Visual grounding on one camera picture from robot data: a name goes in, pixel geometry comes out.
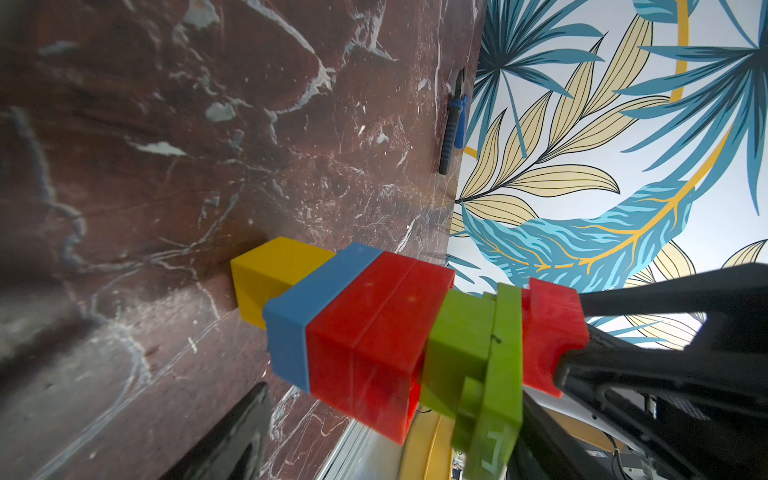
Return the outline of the small red lego brick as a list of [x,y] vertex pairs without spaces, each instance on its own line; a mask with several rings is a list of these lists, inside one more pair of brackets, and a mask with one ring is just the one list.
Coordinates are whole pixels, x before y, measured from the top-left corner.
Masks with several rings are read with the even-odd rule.
[[560,358],[584,349],[589,333],[579,293],[562,285],[531,278],[523,290],[523,383],[561,398],[554,382]]

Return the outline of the red 2x4 lego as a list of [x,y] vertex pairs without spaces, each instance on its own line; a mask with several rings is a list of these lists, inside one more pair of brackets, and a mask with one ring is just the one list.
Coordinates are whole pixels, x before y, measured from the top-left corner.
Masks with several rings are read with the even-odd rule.
[[439,265],[384,252],[372,268],[383,304],[352,356],[354,418],[403,444],[420,396],[426,343],[455,274]]
[[306,328],[310,392],[351,416],[360,389],[353,384],[356,345],[415,266],[410,257],[354,244],[320,273],[334,295]]

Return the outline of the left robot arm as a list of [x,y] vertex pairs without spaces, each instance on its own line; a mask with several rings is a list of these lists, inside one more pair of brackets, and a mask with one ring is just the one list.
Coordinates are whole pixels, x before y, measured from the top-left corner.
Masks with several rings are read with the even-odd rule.
[[278,374],[396,442],[419,407],[455,424],[470,479],[530,453],[553,479],[598,479],[529,396],[568,396],[674,479],[767,475],[767,268],[733,266],[578,293],[531,280],[475,297],[452,270],[346,250],[279,256],[240,280],[266,309]]

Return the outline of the green 2x4 lego brick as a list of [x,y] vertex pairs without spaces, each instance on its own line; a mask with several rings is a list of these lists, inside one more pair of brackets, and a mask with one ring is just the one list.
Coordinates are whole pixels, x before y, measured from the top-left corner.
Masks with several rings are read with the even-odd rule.
[[484,378],[464,379],[453,448],[465,479],[500,479],[523,423],[522,289],[500,285]]

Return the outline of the green 2x2 lego front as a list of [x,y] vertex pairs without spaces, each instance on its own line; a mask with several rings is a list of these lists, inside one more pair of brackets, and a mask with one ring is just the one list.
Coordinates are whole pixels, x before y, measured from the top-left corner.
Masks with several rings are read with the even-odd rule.
[[464,379],[484,379],[495,304],[450,290],[429,334],[421,377],[421,404],[456,417]]

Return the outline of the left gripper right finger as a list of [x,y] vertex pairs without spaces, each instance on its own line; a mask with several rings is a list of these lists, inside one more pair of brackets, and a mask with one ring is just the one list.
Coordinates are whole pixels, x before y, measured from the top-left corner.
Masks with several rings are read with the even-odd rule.
[[591,328],[555,382],[671,479],[767,475],[767,268],[747,264],[585,294],[589,317],[701,313],[680,350],[644,349]]

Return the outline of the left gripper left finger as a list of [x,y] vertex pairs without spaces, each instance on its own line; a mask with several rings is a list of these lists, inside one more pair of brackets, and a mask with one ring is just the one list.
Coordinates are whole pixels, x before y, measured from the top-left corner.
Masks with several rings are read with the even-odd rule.
[[161,479],[258,479],[271,413],[258,383]]

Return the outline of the blue 2x4 lego brick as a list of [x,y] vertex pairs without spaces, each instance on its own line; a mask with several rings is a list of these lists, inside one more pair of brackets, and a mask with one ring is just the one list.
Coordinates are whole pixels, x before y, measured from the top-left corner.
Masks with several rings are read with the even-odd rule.
[[306,393],[311,391],[307,328],[312,320],[377,259],[378,248],[353,243],[338,253],[285,237],[265,245],[277,272],[298,281],[268,300],[262,310],[274,372]]

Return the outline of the orange 2x2 lego brick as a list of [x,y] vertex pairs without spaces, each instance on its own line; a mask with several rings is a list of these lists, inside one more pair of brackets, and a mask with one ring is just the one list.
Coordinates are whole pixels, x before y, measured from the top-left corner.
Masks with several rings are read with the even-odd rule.
[[266,303],[295,286],[335,252],[290,238],[270,240],[230,261],[240,315],[262,330]]

